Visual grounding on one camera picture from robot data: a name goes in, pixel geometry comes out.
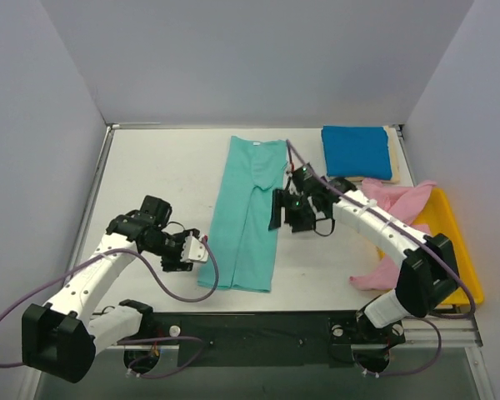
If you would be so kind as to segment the teal t-shirt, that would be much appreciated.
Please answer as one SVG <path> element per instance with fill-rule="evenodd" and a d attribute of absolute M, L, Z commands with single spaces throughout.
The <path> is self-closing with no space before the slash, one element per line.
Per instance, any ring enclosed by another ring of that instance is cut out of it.
<path fill-rule="evenodd" d="M 203 288 L 269 293 L 272 289 L 278 232 L 268 228 L 273 191 L 283 187 L 287 144 L 231 137 L 208 244 L 217 262 L 200 268 Z"/>

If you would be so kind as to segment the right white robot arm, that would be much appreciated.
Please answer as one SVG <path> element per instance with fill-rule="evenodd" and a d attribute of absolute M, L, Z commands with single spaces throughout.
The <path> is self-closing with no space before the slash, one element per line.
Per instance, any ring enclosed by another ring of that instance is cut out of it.
<path fill-rule="evenodd" d="M 458 265 L 445 235 L 430 236 L 383 211 L 342 177 L 316 177 L 310 165 L 294 170 L 284 188 L 272 192 L 270 230 L 287 224 L 293 233 L 316 229 L 318 213 L 342 223 L 389 256 L 398 266 L 395 288 L 355 313 L 355 330 L 374 341 L 406 317 L 424 318 L 458 290 Z"/>

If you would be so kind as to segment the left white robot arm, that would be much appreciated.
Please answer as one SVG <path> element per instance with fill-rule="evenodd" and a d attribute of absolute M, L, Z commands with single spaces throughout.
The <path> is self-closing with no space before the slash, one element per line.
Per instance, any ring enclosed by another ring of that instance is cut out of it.
<path fill-rule="evenodd" d="M 95 357 L 121 340 L 146 343 L 155 333 L 153 308 L 123 300 L 94 317 L 97 305 L 124 269 L 144 253 L 161 259 L 165 272 L 188 272 L 205 263 L 205 236 L 196 228 L 165 232 L 172 207 L 146 196 L 139 209 L 116 216 L 85 267 L 44 305 L 22 315 L 22 362 L 70 383 L 87 374 Z"/>

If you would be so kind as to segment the yellow plastic tray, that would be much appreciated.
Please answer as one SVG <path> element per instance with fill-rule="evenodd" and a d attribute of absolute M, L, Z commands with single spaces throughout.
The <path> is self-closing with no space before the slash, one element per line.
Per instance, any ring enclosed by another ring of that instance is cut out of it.
<path fill-rule="evenodd" d="M 447 299 L 474 309 L 483 301 L 478 279 L 444 192 L 432 190 L 413 224 L 426 223 L 428 235 L 382 209 L 377 246 L 399 267 L 396 287 L 379 300 L 394 296 L 406 314 L 422 318 Z"/>

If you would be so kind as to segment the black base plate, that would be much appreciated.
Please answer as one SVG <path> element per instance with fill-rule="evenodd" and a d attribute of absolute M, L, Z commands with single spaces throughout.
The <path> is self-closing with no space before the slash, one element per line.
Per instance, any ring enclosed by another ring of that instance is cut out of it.
<path fill-rule="evenodd" d="M 403 326 L 375 328 L 354 311 L 175 313 L 151 312 L 137 333 L 120 341 L 124 364 L 148 373 L 170 347 L 177 368 L 349 367 L 367 361 L 382 371 L 391 348 L 403 344 Z"/>

